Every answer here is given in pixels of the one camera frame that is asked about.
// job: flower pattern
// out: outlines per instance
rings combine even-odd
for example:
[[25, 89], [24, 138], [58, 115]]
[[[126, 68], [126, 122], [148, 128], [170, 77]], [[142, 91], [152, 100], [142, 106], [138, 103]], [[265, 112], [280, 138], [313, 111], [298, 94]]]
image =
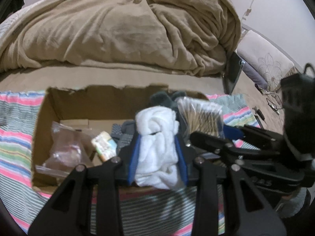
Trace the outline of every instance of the flower pattern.
[[269, 91], [275, 91], [282, 79], [281, 64], [278, 61], [273, 61], [270, 53], [266, 56], [258, 58], [259, 72], [268, 83]]

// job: purple pillow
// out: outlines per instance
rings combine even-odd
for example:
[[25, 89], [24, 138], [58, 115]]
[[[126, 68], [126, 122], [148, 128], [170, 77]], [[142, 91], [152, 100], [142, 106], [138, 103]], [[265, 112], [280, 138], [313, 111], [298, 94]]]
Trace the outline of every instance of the purple pillow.
[[242, 60], [245, 62], [243, 65], [243, 72], [254, 82], [257, 83], [259, 87], [262, 89], [267, 89], [268, 83], [266, 80], [250, 65], [248, 64], [243, 58]]

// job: striped blanket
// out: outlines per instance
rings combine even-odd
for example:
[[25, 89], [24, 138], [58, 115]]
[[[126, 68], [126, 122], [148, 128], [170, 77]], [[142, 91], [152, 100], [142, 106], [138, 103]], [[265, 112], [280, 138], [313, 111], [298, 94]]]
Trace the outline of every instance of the striped blanket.
[[[44, 92], [0, 92], [0, 197], [25, 232], [50, 197], [34, 192], [30, 182], [32, 133], [43, 97]], [[223, 106], [226, 124], [258, 125], [242, 95], [208, 98]], [[235, 144], [246, 146], [241, 141]], [[195, 187], [142, 196], [120, 195], [125, 235], [190, 235], [195, 198]], [[224, 232], [222, 202], [219, 210], [221, 234]], [[91, 216], [91, 232], [95, 233], [95, 206]]]

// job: brown blanket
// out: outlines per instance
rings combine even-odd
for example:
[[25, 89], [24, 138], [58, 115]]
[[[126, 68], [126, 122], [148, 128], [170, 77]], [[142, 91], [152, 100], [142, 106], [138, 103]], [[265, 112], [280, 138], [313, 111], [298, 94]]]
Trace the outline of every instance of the brown blanket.
[[46, 0], [0, 39], [0, 72], [57, 60], [203, 76], [240, 32], [230, 0]]

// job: screw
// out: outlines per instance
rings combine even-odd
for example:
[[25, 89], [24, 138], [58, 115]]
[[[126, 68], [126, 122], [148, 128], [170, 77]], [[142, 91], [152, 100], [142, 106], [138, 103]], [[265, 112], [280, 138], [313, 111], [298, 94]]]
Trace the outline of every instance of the screw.
[[227, 148], [231, 148], [231, 147], [233, 147], [234, 145], [231, 144], [231, 143], [226, 143], [225, 146], [226, 146]]
[[195, 158], [195, 162], [198, 163], [198, 164], [203, 164], [204, 163], [204, 158], [198, 156], [198, 157]]
[[119, 163], [120, 161], [121, 161], [121, 158], [118, 156], [114, 156], [113, 158], [111, 158], [112, 163]]
[[237, 159], [237, 160], [235, 161], [235, 163], [236, 163], [237, 165], [240, 165], [240, 166], [244, 165], [244, 161], [243, 161], [243, 160], [240, 160], [240, 159]]
[[85, 166], [83, 164], [79, 164], [78, 166], [76, 166], [77, 172], [82, 172], [83, 170], [85, 170]]
[[237, 164], [233, 164], [231, 166], [231, 169], [234, 170], [235, 172], [238, 172], [241, 169], [241, 167], [239, 165], [237, 165]]

